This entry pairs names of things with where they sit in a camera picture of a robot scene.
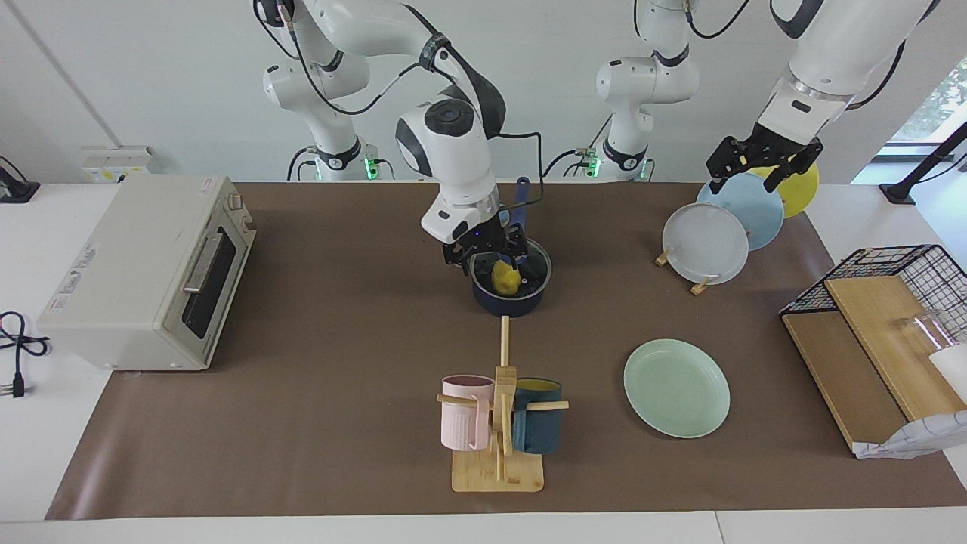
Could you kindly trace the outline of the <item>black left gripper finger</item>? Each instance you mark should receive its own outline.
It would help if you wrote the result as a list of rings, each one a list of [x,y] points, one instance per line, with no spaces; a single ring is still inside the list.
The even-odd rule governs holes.
[[[742,159],[746,148],[746,142],[740,139],[722,139],[706,159],[712,195],[718,195],[729,178],[743,172]]]
[[[771,158],[776,162],[776,168],[771,172],[771,193],[776,192],[777,187],[788,177],[804,175],[823,150],[824,144],[820,139],[811,139],[805,146],[771,146]]]

